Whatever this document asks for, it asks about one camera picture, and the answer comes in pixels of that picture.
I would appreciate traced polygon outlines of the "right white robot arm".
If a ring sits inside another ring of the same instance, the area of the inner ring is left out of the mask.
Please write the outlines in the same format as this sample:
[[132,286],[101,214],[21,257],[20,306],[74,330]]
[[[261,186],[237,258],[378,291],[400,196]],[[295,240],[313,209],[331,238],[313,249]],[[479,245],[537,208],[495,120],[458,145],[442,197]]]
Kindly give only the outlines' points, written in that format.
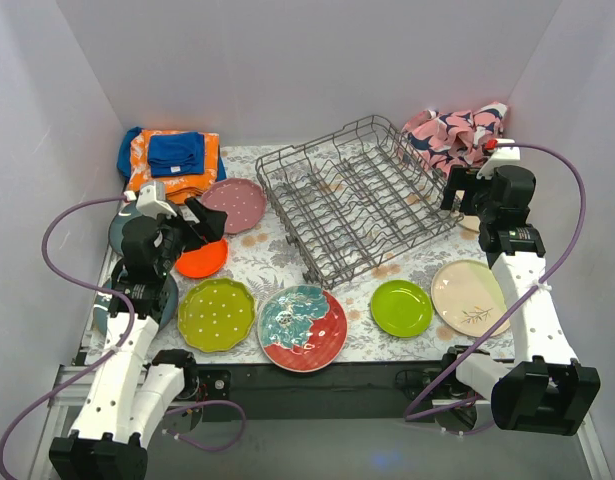
[[542,277],[546,250],[527,221],[535,187],[535,176],[519,166],[500,166],[489,176],[450,170],[441,207],[480,221],[479,244],[508,308],[503,318],[513,334],[514,365],[468,347],[440,371],[439,383],[451,397],[472,389],[488,400],[502,430],[573,436],[601,381],[569,345]]

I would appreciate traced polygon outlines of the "orange patterned cloth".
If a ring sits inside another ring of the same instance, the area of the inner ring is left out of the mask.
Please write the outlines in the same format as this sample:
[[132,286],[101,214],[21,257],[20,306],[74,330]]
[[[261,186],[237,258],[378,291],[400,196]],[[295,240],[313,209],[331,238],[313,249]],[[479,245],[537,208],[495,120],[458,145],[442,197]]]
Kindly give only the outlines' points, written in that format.
[[218,181],[220,162],[220,137],[216,133],[200,132],[204,140],[204,172],[202,174],[169,174],[154,177],[148,164],[148,153],[152,138],[182,134],[178,130],[146,130],[138,134],[130,144],[130,176],[127,190],[138,191],[152,180],[162,182],[167,199],[182,205],[187,198],[200,196]]

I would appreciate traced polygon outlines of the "pink and green branch plate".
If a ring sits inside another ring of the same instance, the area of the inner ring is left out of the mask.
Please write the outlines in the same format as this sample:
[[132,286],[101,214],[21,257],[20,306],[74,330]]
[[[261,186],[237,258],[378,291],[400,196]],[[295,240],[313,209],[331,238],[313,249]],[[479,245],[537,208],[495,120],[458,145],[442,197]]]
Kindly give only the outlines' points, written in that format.
[[441,319],[457,332],[480,337],[507,311],[501,288],[486,263],[458,260],[434,275],[431,298]]

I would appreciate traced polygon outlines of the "pink navy floral cloth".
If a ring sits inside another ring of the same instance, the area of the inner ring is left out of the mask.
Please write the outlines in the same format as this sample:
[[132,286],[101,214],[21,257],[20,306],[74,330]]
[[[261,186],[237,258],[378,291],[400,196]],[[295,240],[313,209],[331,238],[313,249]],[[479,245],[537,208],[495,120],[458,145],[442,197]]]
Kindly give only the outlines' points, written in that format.
[[412,117],[401,132],[425,170],[440,170],[447,177],[454,165],[484,164],[484,146],[502,136],[508,110],[500,102],[478,110],[424,110]]

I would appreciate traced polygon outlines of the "dark teal plate lower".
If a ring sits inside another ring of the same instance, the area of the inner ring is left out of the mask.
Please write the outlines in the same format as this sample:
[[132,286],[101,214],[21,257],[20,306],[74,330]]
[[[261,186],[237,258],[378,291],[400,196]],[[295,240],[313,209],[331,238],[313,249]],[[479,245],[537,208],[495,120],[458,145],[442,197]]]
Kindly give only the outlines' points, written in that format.
[[171,274],[156,280],[136,280],[118,261],[109,278],[97,292],[93,305],[93,324],[107,333],[110,318],[129,313],[131,303],[137,320],[153,319],[162,330],[172,319],[178,305],[178,286]]

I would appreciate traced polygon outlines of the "orange plate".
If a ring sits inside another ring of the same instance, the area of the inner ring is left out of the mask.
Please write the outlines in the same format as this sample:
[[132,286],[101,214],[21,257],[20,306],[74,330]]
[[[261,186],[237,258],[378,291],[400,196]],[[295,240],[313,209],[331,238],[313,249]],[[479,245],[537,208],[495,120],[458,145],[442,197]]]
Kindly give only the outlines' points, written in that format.
[[175,269],[179,274],[188,278],[206,278],[222,269],[228,254],[228,242],[226,239],[221,239],[198,250],[184,253],[176,262]]

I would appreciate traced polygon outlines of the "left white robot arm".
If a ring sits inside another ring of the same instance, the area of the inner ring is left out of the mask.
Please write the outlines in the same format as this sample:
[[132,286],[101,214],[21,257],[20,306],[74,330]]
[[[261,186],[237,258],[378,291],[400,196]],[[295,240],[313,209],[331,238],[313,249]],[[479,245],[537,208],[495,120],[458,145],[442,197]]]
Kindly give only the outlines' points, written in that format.
[[49,459],[62,479],[142,479],[147,446],[174,398],[192,398],[200,386],[190,355],[169,351],[138,382],[147,350],[169,300],[166,284],[182,254],[220,240],[227,215],[190,198],[195,216],[163,200],[137,200],[138,216],[122,230],[121,258],[106,294],[106,343],[79,416],[65,437],[53,439]]

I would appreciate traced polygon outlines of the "blue folded towel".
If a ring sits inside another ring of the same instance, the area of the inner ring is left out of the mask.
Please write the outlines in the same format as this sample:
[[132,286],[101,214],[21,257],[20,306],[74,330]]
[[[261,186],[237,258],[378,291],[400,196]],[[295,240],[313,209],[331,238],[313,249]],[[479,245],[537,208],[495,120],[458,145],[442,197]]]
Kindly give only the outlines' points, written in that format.
[[204,173],[205,141],[197,132],[152,135],[148,165],[153,177],[201,175]]

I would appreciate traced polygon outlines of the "floral table mat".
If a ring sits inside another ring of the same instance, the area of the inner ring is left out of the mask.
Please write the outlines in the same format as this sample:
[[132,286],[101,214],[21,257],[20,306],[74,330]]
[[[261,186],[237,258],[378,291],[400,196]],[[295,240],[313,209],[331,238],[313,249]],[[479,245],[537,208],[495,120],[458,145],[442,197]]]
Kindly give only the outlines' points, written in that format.
[[[225,147],[221,153],[227,164],[229,177],[255,180],[256,157],[274,150],[277,146]],[[278,216],[268,203],[262,220],[251,230],[230,236],[229,256],[223,268],[214,276],[233,278],[243,283],[262,307],[266,300],[284,288],[306,283],[303,278],[305,263],[298,249],[289,245],[286,232]],[[338,362],[385,362],[407,360],[437,360],[450,346],[467,345],[473,338],[466,337],[442,320],[436,313],[430,327],[420,336],[404,339],[382,331],[370,313],[371,295],[384,281],[404,279],[430,292],[432,279],[443,265],[461,259],[473,259],[486,263],[479,249],[476,233],[456,226],[444,235],[418,245],[406,253],[394,257],[391,251],[385,255],[386,262],[330,290],[343,306],[348,320],[346,343],[337,356]],[[83,363],[98,359],[104,343],[104,335],[93,327],[83,338],[82,351],[86,352]],[[200,363],[270,363],[260,347],[256,326],[248,337],[227,352],[203,353],[189,348],[178,331],[176,316],[150,345],[147,359],[158,351],[186,348],[194,352]],[[490,352],[496,359],[512,359],[514,348],[512,334],[508,330],[490,338],[480,348]]]

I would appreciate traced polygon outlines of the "green polka dot scalloped plate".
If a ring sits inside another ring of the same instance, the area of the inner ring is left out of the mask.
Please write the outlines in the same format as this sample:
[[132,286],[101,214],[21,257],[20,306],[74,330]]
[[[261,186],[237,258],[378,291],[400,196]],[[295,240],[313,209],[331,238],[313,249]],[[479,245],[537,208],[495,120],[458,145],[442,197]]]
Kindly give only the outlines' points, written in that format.
[[225,352],[247,338],[256,318],[255,299],[246,286],[229,278],[193,287],[180,302],[178,330],[203,353]]

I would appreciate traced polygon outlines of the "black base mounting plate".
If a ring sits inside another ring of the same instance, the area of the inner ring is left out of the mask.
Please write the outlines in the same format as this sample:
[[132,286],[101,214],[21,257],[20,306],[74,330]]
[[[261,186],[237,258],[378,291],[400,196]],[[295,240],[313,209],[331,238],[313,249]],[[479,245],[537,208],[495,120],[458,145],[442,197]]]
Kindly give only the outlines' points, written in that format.
[[345,362],[312,373],[294,373],[269,363],[198,365],[200,391],[176,398],[173,405],[229,400],[249,420],[400,419],[448,364],[445,359]]

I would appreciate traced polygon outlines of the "cream green plate at back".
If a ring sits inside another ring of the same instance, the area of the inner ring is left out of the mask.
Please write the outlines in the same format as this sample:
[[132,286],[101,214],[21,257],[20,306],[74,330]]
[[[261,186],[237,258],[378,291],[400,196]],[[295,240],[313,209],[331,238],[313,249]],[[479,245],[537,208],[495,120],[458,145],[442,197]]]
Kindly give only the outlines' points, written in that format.
[[480,230],[480,220],[477,216],[469,216],[463,214],[458,224],[465,230],[473,233],[478,233]]

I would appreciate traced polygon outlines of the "lime green plate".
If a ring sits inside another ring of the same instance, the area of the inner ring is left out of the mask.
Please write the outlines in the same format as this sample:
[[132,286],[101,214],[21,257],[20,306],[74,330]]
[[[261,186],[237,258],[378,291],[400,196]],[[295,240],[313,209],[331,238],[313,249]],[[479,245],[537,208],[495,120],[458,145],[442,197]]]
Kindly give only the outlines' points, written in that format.
[[407,280],[382,283],[370,301],[371,316],[386,333],[411,338],[424,333],[433,318],[433,306],[428,294]]

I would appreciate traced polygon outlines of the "dark teal plate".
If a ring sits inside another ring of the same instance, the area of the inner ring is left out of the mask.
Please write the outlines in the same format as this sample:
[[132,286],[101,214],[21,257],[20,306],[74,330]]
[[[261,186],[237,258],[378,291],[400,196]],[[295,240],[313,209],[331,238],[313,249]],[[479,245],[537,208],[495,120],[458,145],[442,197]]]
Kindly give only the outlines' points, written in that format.
[[121,244],[124,238],[123,228],[132,219],[140,216],[140,212],[136,208],[136,203],[131,202],[123,206],[115,215],[108,229],[108,242],[112,251],[121,256]]
[[178,286],[171,274],[156,280],[136,280],[118,261],[109,278],[97,292],[93,305],[93,324],[107,333],[110,318],[129,313],[131,303],[137,320],[153,319],[162,330],[172,319],[178,305]]

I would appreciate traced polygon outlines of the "dark teal plate upper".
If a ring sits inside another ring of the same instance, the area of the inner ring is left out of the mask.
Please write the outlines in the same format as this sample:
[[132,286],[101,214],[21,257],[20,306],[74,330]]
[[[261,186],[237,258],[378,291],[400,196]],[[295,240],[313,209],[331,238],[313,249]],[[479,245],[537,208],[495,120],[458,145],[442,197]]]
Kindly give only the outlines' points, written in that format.
[[140,216],[140,212],[136,208],[136,203],[131,202],[123,206],[115,215],[108,229],[108,242],[112,251],[121,256],[121,244],[124,238],[123,228],[132,219]]

